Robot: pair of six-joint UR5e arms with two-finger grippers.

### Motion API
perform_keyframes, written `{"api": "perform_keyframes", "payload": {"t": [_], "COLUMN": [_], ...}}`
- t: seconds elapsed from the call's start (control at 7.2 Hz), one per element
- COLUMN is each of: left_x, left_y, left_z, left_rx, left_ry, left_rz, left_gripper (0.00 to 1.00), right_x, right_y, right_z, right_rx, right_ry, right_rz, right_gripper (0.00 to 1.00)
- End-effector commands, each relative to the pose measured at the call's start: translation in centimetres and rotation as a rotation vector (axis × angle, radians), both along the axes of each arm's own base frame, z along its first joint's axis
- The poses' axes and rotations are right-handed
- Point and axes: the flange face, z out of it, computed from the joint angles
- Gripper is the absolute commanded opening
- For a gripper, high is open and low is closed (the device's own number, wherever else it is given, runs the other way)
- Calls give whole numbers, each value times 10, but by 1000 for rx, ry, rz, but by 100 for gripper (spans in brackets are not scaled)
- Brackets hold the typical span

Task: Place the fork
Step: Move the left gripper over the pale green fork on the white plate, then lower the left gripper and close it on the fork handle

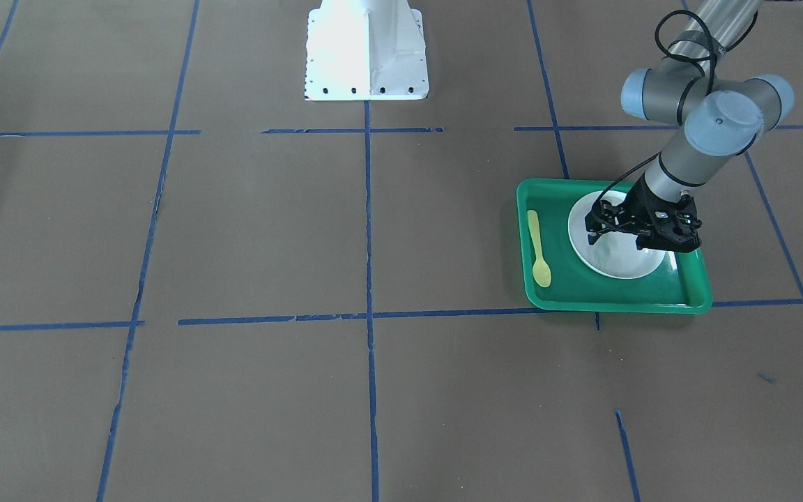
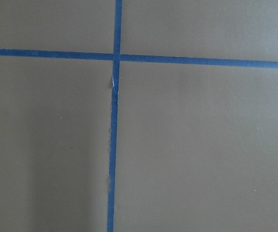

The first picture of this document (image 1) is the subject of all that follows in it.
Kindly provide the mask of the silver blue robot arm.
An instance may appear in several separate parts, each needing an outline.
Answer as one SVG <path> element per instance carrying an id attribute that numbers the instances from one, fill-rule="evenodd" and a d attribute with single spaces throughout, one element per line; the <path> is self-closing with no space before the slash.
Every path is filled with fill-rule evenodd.
<path id="1" fill-rule="evenodd" d="M 754 29 L 759 1 L 704 1 L 669 18 L 687 24 L 670 41 L 660 19 L 654 41 L 659 63 L 635 70 L 622 85 L 622 110 L 678 131 L 655 155 L 635 167 L 640 178 L 625 199 L 602 192 L 584 216 L 589 245 L 609 233 L 634 236 L 635 248 L 691 253 L 701 246 L 696 196 L 733 157 L 743 155 L 793 110 L 795 92 L 783 77 L 742 82 L 718 76 L 724 57 Z"/>

